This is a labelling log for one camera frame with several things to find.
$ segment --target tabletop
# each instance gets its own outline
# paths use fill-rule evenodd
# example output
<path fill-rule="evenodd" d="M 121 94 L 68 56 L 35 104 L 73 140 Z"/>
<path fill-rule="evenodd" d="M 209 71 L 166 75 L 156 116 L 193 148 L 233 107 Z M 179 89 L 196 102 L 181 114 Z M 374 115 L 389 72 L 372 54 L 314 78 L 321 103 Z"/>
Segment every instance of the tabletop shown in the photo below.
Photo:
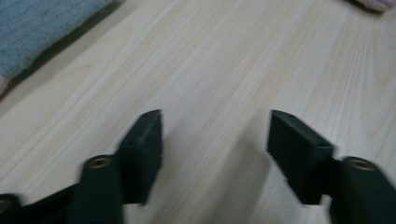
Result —
<path fill-rule="evenodd" d="M 130 0 L 0 102 L 0 191 L 33 203 L 163 113 L 163 168 L 128 223 L 330 223 L 266 153 L 291 113 L 396 182 L 396 20 L 344 0 Z"/>

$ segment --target table surface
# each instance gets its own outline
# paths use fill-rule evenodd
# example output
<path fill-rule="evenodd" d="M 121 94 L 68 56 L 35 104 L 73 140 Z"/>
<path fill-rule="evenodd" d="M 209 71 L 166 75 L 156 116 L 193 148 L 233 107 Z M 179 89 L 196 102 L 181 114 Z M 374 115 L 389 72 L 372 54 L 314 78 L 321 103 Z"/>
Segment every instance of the table surface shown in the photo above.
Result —
<path fill-rule="evenodd" d="M 265 152 L 271 109 L 396 181 L 396 16 L 344 0 L 131 0 L 0 102 L 0 190 L 32 203 L 163 111 L 163 168 L 134 223 L 329 223 Z"/>

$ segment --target gray-blue fabric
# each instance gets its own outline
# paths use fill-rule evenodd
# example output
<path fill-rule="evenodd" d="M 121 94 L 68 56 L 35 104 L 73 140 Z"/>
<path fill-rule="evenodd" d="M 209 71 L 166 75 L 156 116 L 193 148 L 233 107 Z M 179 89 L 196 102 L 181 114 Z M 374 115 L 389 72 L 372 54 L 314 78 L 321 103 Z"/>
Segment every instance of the gray-blue fabric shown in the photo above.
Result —
<path fill-rule="evenodd" d="M 14 78 L 111 0 L 0 0 L 0 76 Z"/>

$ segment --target light wood surface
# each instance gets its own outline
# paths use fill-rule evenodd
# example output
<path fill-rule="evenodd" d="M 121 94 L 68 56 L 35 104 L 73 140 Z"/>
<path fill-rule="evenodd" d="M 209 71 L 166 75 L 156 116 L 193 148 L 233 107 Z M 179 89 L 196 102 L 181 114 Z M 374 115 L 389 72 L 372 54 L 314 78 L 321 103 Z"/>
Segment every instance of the light wood surface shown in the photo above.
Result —
<path fill-rule="evenodd" d="M 131 0 L 0 102 L 0 191 L 32 203 L 163 110 L 164 155 L 129 223 L 329 223 L 265 152 L 270 109 L 396 182 L 396 14 L 343 0 Z"/>

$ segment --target dark object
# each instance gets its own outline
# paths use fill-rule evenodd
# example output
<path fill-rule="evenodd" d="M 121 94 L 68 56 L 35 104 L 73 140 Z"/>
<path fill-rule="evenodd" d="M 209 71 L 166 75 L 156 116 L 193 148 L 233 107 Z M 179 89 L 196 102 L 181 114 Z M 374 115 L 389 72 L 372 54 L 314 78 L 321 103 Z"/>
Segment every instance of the dark object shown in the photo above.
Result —
<path fill-rule="evenodd" d="M 89 159 L 80 181 L 33 204 L 0 195 L 0 224 L 121 224 L 124 203 L 145 204 L 161 167 L 161 111 L 142 115 L 114 155 Z"/>
<path fill-rule="evenodd" d="M 272 111 L 268 152 L 303 204 L 332 197 L 334 224 L 396 223 L 396 190 L 373 163 L 332 158 L 334 146 L 293 115 Z"/>

